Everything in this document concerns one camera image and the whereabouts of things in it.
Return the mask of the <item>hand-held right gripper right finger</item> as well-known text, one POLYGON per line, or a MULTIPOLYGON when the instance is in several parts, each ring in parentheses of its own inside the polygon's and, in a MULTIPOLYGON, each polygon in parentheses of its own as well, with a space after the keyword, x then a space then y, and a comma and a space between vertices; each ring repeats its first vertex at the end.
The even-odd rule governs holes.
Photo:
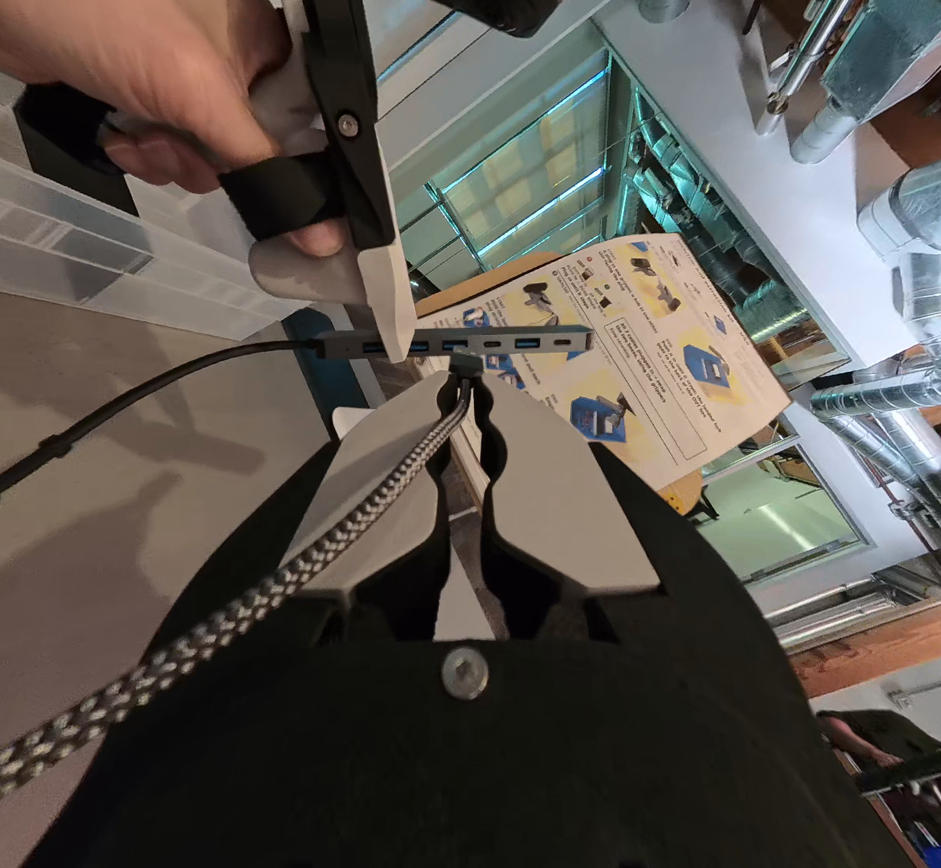
POLYGON ((475 387, 479 459, 498 542, 566 592, 652 592, 660 584, 590 443, 496 376, 475 387))

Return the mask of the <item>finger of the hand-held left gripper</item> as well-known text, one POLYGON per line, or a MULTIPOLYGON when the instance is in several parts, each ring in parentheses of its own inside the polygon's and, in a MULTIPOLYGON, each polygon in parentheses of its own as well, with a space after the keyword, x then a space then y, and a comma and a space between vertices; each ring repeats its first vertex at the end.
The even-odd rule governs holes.
POLYGON ((248 251, 248 268, 259 288, 275 298, 344 306, 368 303, 357 251, 349 242, 333 255, 313 257, 286 238, 256 241, 248 251))
POLYGON ((417 328, 408 267, 400 241, 365 249, 357 256, 359 273, 377 331, 389 360, 406 360, 417 328))

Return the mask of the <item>grey usb hub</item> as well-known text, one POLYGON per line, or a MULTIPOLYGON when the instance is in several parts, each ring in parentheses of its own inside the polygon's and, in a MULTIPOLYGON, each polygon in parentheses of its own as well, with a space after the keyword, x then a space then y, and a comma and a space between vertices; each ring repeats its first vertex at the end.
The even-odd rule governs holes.
POLYGON ((426 328, 416 330, 402 354, 390 352, 372 331, 327 331, 309 340, 320 359, 444 357, 463 351, 475 356, 526 353, 580 354, 594 347, 594 330, 583 325, 426 328))

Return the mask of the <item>person's left hand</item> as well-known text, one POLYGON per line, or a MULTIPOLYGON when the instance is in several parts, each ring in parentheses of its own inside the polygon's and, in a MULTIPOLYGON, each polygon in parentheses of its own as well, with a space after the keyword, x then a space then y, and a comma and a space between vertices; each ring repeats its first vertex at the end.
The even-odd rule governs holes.
POLYGON ((149 122, 102 141, 138 180, 208 193, 220 172, 284 154, 249 98, 291 53, 269 0, 1 0, 1 26, 3 73, 149 122))

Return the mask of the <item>printed instruction sheet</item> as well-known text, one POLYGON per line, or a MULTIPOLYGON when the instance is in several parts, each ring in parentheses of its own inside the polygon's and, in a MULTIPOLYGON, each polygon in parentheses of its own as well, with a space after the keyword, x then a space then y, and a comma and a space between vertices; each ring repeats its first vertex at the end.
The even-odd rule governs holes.
POLYGON ((486 358, 655 490, 700 471, 791 404, 676 234, 602 241, 420 319, 438 328, 583 325, 592 350, 486 358))

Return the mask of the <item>glass window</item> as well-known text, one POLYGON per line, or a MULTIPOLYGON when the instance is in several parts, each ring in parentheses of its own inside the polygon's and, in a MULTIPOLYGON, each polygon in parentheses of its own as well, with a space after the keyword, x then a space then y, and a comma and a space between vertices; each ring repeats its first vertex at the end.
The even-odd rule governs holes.
POLYGON ((568 254, 596 241, 613 151, 614 61, 590 54, 547 92, 533 121, 473 165, 454 163, 423 186, 431 206, 404 234, 411 264, 435 282, 494 270, 524 255, 568 254))

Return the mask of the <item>clear plastic storage bin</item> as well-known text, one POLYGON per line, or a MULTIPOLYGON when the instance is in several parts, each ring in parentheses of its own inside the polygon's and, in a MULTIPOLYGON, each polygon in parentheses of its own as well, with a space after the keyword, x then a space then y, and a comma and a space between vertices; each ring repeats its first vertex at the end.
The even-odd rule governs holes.
POLYGON ((18 121, 25 86, 1 76, 1 289, 242 340, 311 302, 262 291, 224 193, 88 172, 18 121))

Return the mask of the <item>chrome metal pipes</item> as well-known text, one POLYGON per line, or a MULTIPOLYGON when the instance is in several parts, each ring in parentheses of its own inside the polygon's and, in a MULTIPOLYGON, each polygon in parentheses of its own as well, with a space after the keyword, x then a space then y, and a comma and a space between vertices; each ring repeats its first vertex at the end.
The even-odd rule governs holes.
POLYGON ((858 0, 808 0, 803 11, 806 27, 783 55, 769 67, 770 92, 756 124, 756 133, 773 133, 810 73, 825 56, 858 0))

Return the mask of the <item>flexible silver duct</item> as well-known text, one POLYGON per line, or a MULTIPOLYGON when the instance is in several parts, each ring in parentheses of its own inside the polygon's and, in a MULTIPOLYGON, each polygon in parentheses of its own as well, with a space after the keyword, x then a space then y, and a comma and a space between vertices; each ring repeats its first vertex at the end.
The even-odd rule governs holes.
POLYGON ((895 358, 815 391, 810 411, 854 452, 900 483, 939 524, 940 440, 923 415, 939 408, 939 357, 895 358))

